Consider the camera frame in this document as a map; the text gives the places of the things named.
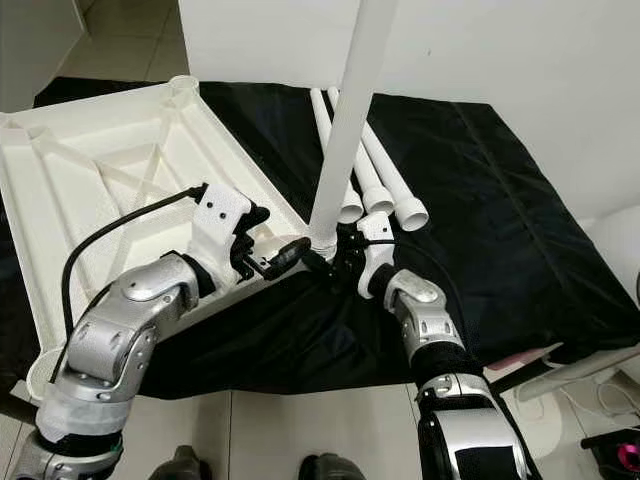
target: white wall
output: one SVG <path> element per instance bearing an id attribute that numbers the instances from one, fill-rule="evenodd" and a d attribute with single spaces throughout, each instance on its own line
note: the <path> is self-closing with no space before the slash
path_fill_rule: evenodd
<path id="1" fill-rule="evenodd" d="M 203 80 L 339 83 L 357 0 L 180 0 Z M 401 0 L 379 91 L 491 103 L 578 218 L 640 202 L 640 2 Z"/>
<path id="2" fill-rule="evenodd" d="M 0 0 L 0 111 L 30 108 L 83 31 L 74 0 Z"/>

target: tiled floor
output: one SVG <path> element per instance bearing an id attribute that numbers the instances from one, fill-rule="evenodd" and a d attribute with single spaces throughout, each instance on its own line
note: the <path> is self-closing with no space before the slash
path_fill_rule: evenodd
<path id="1" fill-rule="evenodd" d="M 188 73 L 177 0 L 83 4 L 89 35 L 78 43 L 61 75 L 163 81 Z M 569 390 L 596 408 L 594 388 L 592 382 L 581 382 Z M 16 393 L 26 395 L 23 386 Z M 180 444 L 193 445 L 217 479 L 293 480 L 305 455 L 325 451 L 355 460 L 371 480 L 420 478 L 415 393 L 412 385 L 394 385 L 289 397 L 246 392 L 174 402 L 139 397 L 125 430 L 125 455 L 112 478 L 147 478 Z M 541 457 L 537 461 L 545 478 L 599 478 L 591 454 L 578 442 L 586 434 L 614 430 L 615 424 L 577 409 L 559 394 L 543 403 L 547 413 L 544 406 L 536 410 L 538 406 L 529 405 L 534 412 L 529 417 L 522 405 L 511 404 L 523 415 L 524 434 L 534 455 L 537 451 Z M 561 422 L 553 435 L 550 429 L 541 430 L 538 420 L 548 418 L 552 406 Z M 0 416 L 0 478 L 30 431 Z M 555 449 L 548 445 L 552 437 Z"/>

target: person's foot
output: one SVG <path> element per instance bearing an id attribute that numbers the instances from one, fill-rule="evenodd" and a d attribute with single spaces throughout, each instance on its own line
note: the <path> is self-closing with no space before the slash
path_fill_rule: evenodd
<path id="1" fill-rule="evenodd" d="M 335 453 L 309 455 L 300 465 L 298 480 L 366 480 L 351 460 Z"/>

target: white plastic tray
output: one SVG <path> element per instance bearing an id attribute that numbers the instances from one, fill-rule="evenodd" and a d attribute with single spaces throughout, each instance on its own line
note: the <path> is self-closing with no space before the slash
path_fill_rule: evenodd
<path id="1" fill-rule="evenodd" d="M 270 256 L 306 225 L 198 95 L 197 80 L 0 114 L 0 188 L 33 311 L 41 355 L 28 386 L 38 398 L 65 340 L 62 267 L 87 235 L 145 204 L 202 182 L 226 183 L 271 210 L 255 251 Z M 166 207 L 99 240 L 76 263 L 74 318 L 109 281 L 191 236 L 191 200 Z M 254 277 L 206 300 L 176 332 L 266 286 Z"/>

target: black tablecloth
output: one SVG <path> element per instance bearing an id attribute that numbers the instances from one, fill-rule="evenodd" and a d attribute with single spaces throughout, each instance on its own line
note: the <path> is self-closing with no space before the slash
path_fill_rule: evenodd
<path id="1" fill-rule="evenodd" d="M 143 85 L 61 78 L 37 104 Z M 204 82 L 200 93 L 308 219 L 322 163 L 308 90 Z M 490 106 L 375 95 L 369 122 L 431 214 L 429 227 L 414 233 L 394 220 L 396 238 L 449 270 L 464 319 L 450 313 L 483 364 L 555 342 L 565 343 L 556 358 L 566 361 L 640 341 L 635 304 Z M 396 263 L 448 290 L 419 253 L 397 248 Z M 160 344 L 142 393 L 297 393 L 405 381 L 395 320 L 352 289 L 301 273 Z"/>

